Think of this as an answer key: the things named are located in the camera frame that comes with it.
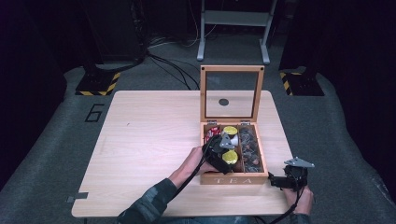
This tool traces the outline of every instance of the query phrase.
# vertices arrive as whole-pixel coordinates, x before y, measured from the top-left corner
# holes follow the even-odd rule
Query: hand
[[[292,206],[293,204],[295,204],[297,198],[297,192],[294,192],[292,189],[283,189],[283,192],[285,193],[286,201],[288,202],[288,205]],[[303,195],[298,201],[294,213],[310,215],[313,201],[314,201],[314,193],[311,191],[311,189],[308,186],[305,186]]]
[[[189,178],[189,176],[194,172],[203,155],[204,152],[202,151],[201,147],[194,147],[186,160],[184,160],[183,163],[180,165],[180,167],[169,176],[169,179],[175,184],[177,188],[180,188],[184,181]],[[205,161],[197,175],[201,175],[209,171],[217,170],[215,167]]]

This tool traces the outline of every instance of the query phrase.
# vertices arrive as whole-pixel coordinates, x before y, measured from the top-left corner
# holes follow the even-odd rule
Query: sleeve
[[[117,217],[117,224],[156,223],[163,215],[168,203],[172,201],[177,187],[165,178],[148,189],[141,198]]]
[[[311,218],[306,214],[290,214],[290,224],[311,224]]]

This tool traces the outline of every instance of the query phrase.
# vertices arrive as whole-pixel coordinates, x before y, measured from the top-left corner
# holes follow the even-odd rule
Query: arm
[[[176,169],[169,178],[165,178],[160,183],[154,185],[146,191],[141,198],[136,200],[128,209],[123,211],[118,217],[116,223],[156,223],[163,215],[167,204],[172,201],[178,188],[193,173],[201,158],[203,151],[200,147],[191,150],[189,156],[178,169]],[[205,162],[198,175],[216,171],[216,169]]]
[[[292,206],[297,198],[297,192],[291,189],[283,189],[286,196],[288,206]],[[309,217],[312,208],[312,202],[314,201],[314,193],[308,186],[304,187],[303,194],[297,203],[297,207],[294,212],[290,214],[290,224],[310,224],[311,219]]]

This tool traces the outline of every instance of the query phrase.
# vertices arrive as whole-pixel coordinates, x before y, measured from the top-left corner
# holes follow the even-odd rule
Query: open box lid
[[[263,65],[202,65],[201,122],[256,122]]]

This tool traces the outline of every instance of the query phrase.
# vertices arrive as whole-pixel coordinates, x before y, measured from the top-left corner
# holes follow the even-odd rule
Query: gray floor
[[[198,44],[166,44],[149,51],[177,63],[195,79],[201,64],[262,64],[260,36],[218,36],[206,41],[205,59],[196,61]],[[375,170],[361,157],[347,133],[342,107],[332,84],[318,75],[323,97],[288,96],[277,71],[285,36],[276,37],[269,49],[263,89],[270,91],[293,156],[312,161],[309,185],[315,192],[314,223],[396,223],[396,207]],[[121,64],[107,64],[117,67]],[[83,223],[71,215],[67,196],[78,192],[113,94],[76,96],[83,76],[76,68],[65,74],[64,102],[46,130],[0,193],[0,223]],[[150,58],[120,75],[115,91],[186,90]],[[92,105],[103,113],[98,122],[84,122]],[[266,217],[267,221],[275,217]],[[114,218],[90,218],[88,223],[111,223]]]

